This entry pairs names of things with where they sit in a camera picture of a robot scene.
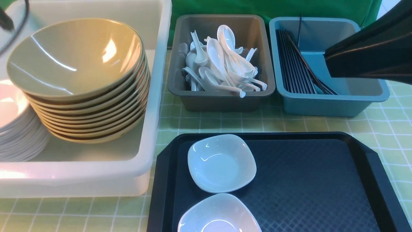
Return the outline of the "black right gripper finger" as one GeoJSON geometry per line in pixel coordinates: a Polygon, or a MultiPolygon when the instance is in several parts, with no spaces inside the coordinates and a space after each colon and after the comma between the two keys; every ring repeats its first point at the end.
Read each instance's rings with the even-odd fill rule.
{"type": "Polygon", "coordinates": [[[394,8],[324,53],[333,78],[373,78],[412,83],[412,2],[394,8]]]}

